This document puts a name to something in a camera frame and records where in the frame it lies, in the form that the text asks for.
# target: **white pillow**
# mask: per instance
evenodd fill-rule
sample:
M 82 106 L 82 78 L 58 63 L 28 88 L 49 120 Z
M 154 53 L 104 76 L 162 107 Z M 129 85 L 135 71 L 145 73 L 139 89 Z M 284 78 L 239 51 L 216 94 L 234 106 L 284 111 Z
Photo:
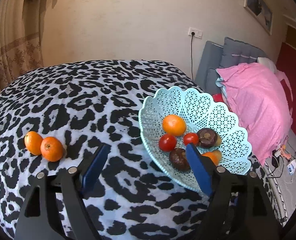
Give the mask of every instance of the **white pillow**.
M 266 66 L 267 68 L 269 68 L 275 74 L 277 73 L 276 65 L 270 59 L 268 59 L 266 57 L 259 57 L 259 58 L 257 58 L 257 62 L 259 64 L 262 64 L 262 65 Z

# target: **picture frame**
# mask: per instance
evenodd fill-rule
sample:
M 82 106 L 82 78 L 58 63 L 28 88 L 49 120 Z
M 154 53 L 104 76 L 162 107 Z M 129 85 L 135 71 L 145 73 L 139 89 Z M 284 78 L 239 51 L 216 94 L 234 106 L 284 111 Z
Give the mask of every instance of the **picture frame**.
M 264 0 L 244 0 L 244 8 L 257 19 L 269 35 L 272 34 L 273 13 Z

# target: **beige curtain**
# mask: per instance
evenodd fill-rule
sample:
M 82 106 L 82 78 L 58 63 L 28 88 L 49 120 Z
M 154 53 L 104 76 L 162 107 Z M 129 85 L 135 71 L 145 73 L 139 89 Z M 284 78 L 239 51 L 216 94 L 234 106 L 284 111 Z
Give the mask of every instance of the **beige curtain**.
M 27 71 L 42 67 L 40 0 L 0 0 L 0 92 Z

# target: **cherry tomato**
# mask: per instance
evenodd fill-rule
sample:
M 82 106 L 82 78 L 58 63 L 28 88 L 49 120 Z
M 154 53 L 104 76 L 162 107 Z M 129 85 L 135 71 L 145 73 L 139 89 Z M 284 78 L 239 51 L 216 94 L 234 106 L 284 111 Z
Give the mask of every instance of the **cherry tomato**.
M 164 152 L 171 152 L 176 147 L 176 144 L 176 137 L 168 133 L 161 136 L 159 140 L 159 148 Z
M 196 133 L 189 132 L 184 136 L 184 145 L 193 143 L 195 146 L 199 143 L 199 136 Z

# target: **fruit basket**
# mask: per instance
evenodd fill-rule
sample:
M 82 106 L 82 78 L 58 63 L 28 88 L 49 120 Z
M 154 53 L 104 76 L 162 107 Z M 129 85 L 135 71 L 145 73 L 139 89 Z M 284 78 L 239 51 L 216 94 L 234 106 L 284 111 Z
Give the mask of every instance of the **fruit basket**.
M 202 128 L 212 128 L 222 138 L 219 147 L 204 149 L 197 147 L 200 153 L 218 149 L 222 152 L 219 165 L 231 173 L 246 174 L 251 166 L 247 157 L 251 153 L 251 144 L 247 141 L 246 129 L 238 126 L 238 117 L 229 112 L 224 103 L 214 102 L 208 93 L 200 93 L 194 88 L 182 91 L 174 86 L 168 90 L 158 89 L 154 97 L 146 97 L 139 111 L 140 136 L 144 147 L 156 165 L 181 186 L 200 192 L 192 171 L 181 172 L 169 161 L 169 153 L 159 149 L 158 142 L 166 132 L 162 128 L 163 119 L 175 114 L 182 117 L 187 130 L 177 137 L 177 146 L 184 148 L 183 136 L 188 132 L 196 133 Z

